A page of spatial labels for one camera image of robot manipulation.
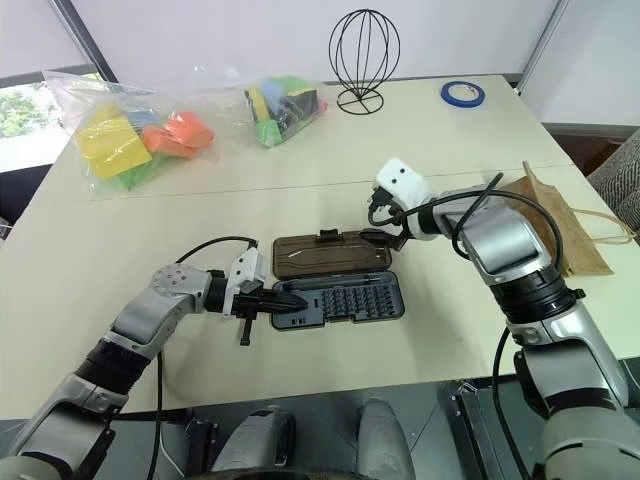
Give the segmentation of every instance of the blue tape roll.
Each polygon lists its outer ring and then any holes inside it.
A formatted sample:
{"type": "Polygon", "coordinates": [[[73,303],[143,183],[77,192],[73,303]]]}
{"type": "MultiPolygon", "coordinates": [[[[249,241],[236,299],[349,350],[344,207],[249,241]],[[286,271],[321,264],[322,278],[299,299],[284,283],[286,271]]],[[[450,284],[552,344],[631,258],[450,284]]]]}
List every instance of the blue tape roll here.
{"type": "Polygon", "coordinates": [[[461,82],[461,81],[453,81],[453,82],[449,82],[449,83],[445,83],[442,86],[442,90],[440,90],[440,96],[442,97],[442,99],[447,102],[450,103],[451,105],[454,105],[456,107],[462,107],[462,108],[471,108],[471,107],[477,107],[478,105],[480,105],[482,102],[484,102],[484,90],[482,90],[482,88],[480,88],[478,85],[474,85],[473,83],[469,83],[469,82],[461,82]],[[458,85],[462,85],[462,86],[466,86],[466,87],[471,87],[472,89],[476,90],[478,96],[472,100],[464,100],[461,98],[456,98],[453,95],[451,95],[450,93],[450,89],[451,87],[455,87],[458,85]]]}

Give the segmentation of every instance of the black plastic case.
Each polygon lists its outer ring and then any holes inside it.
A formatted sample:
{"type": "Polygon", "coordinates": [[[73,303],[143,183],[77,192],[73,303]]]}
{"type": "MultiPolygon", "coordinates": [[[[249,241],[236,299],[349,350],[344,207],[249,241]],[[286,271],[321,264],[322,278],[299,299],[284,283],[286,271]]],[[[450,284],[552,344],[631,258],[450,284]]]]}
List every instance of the black plastic case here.
{"type": "Polygon", "coordinates": [[[271,315],[279,330],[322,327],[326,322],[391,320],[404,314],[398,278],[386,271],[389,247],[360,232],[323,230],[320,235],[278,238],[273,243],[274,290],[304,298],[303,312],[271,315]]]}

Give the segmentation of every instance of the brown translucent lid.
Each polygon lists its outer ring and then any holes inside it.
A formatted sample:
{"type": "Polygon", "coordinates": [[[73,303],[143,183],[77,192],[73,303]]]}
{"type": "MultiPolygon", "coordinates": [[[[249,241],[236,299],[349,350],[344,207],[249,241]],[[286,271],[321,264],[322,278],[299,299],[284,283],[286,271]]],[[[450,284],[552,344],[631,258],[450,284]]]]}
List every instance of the brown translucent lid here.
{"type": "Polygon", "coordinates": [[[322,230],[320,235],[281,237],[273,242],[273,274],[281,280],[373,272],[390,265],[389,247],[364,240],[360,232],[322,230]]]}

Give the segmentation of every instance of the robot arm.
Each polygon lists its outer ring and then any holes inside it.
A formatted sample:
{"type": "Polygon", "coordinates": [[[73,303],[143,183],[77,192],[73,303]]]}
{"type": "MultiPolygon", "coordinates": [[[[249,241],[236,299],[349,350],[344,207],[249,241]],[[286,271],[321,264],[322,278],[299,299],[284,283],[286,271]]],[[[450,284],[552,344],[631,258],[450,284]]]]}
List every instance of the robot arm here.
{"type": "Polygon", "coordinates": [[[248,345],[257,312],[306,308],[295,295],[263,289],[265,274],[255,247],[236,259],[229,279],[186,264],[158,270],[22,429],[11,457],[0,462],[0,479],[93,478],[115,437],[111,419],[185,315],[211,311],[245,318],[242,344],[248,345]]]}
{"type": "MultiPolygon", "coordinates": [[[[451,238],[483,189],[447,192],[442,197],[475,194],[403,216],[437,197],[423,177],[392,159],[376,177],[369,219],[378,225],[373,213],[390,205],[404,236],[451,238]]],[[[548,419],[547,478],[640,478],[640,428],[623,410],[626,379],[580,300],[584,293],[566,286],[535,230],[502,198],[487,197],[459,240],[522,347],[514,360],[518,380],[529,405],[548,419]]]]}

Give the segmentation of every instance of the brown paper bag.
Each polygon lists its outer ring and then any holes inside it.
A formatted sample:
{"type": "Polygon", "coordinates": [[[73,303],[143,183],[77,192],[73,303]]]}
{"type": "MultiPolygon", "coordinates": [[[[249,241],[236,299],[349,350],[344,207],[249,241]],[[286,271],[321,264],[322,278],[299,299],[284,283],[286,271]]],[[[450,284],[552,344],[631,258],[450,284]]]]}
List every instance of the brown paper bag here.
{"type": "MultiPolygon", "coordinates": [[[[552,185],[546,185],[536,178],[527,162],[523,163],[525,177],[502,187],[502,190],[520,193],[537,201],[555,219],[564,244],[562,275],[611,275],[613,271],[596,250],[593,240],[584,231],[572,209],[564,201],[560,192],[552,185]]],[[[543,217],[533,208],[517,200],[509,204],[521,212],[536,230],[540,239],[553,257],[555,243],[553,232],[543,217]]]]}

